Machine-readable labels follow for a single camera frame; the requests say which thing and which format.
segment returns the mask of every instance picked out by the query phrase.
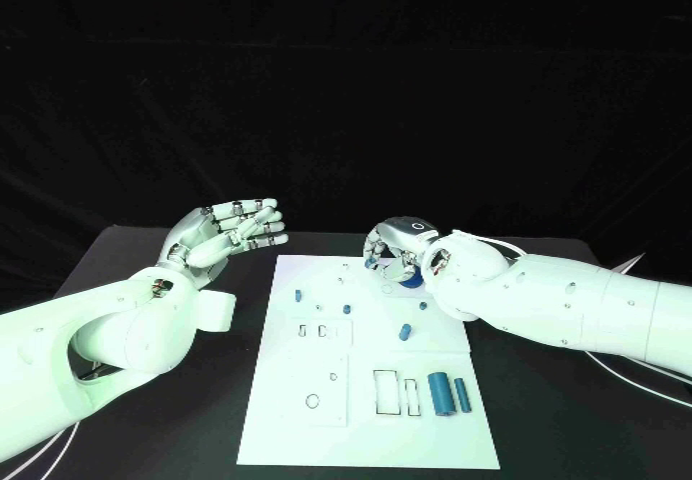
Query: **circular hole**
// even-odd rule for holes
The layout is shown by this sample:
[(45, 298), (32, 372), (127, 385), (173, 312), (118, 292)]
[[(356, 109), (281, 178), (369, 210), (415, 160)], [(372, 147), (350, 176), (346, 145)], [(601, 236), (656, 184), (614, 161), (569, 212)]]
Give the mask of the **circular hole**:
[(306, 405), (308, 408), (317, 408), (320, 404), (320, 397), (313, 393), (306, 398)]

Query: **robotic hand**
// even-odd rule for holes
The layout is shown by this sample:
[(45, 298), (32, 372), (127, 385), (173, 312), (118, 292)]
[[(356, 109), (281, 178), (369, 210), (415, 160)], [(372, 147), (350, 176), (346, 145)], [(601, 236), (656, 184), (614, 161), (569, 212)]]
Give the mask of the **robotic hand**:
[[(228, 255), (287, 242), (275, 207), (264, 199), (195, 209), (169, 233), (154, 267), (0, 316), (0, 462), (173, 369), (197, 329), (228, 331), (235, 296), (200, 288)], [(120, 371), (78, 378), (68, 345)]]
[[(386, 248), (396, 258), (385, 267), (379, 258)], [(378, 224), (363, 255), (366, 268), (393, 281), (409, 282), (419, 269), (425, 288), (451, 317), (481, 318), (543, 344), (618, 354), (692, 375), (690, 287), (529, 255), (509, 243), (458, 230), (440, 237), (432, 225), (414, 217)]]

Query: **blue cylinder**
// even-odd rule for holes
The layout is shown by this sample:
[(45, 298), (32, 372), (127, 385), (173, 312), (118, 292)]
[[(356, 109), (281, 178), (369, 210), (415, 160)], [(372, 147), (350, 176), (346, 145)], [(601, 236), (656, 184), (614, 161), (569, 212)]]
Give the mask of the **blue cylinder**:
[(411, 335), (411, 325), (409, 325), (408, 323), (405, 323), (405, 324), (401, 326), (399, 340), (406, 341), (409, 335)]
[(471, 404), (468, 403), (468, 395), (466, 393), (466, 385), (461, 378), (454, 379), (454, 386), (457, 387), (458, 406), (461, 407), (461, 411), (468, 413), (471, 411)]
[(435, 372), (428, 375), (429, 393), (432, 395), (432, 405), (435, 415), (448, 417), (457, 412), (454, 407), (454, 398), (451, 397), (450, 379), (444, 372)]
[(418, 266), (415, 266), (414, 276), (405, 282), (399, 282), (399, 285), (406, 288), (418, 288), (422, 285), (422, 275)]

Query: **table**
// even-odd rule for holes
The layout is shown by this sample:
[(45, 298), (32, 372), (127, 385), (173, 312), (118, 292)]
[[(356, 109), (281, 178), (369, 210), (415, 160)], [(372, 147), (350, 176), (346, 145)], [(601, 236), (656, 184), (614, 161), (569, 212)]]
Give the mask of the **table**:
[[(105, 229), (58, 295), (118, 281), (150, 266), (166, 234), (163, 228)], [(402, 480), (429, 476), (474, 480), (685, 476), (692, 410), (627, 385), (582, 352), (541, 345), (481, 321), (467, 324), (467, 333), (499, 471), (235, 464), (277, 255), (359, 256), (363, 239), (365, 235), (356, 234), (293, 233), (288, 244), (231, 257), (209, 285), (238, 296), (231, 331), (197, 331), (179, 367), (81, 423), (49, 478)], [(579, 240), (504, 240), (529, 253), (597, 263)], [(630, 369), (628, 374), (664, 393), (689, 398), (679, 384), (652, 377), (623, 360), (601, 358), (623, 370)], [(52, 452), (63, 441), (56, 442)], [(40, 478), (59, 448), (17, 480)], [(0, 476), (36, 450), (0, 465)]]

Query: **black backdrop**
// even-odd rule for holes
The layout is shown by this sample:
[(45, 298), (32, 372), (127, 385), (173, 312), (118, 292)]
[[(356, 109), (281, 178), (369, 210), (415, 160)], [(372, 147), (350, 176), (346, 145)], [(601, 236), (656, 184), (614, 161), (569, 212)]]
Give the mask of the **black backdrop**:
[(6, 4), (0, 310), (105, 226), (264, 196), (291, 230), (411, 214), (689, 283), (688, 2), (466, 3)]

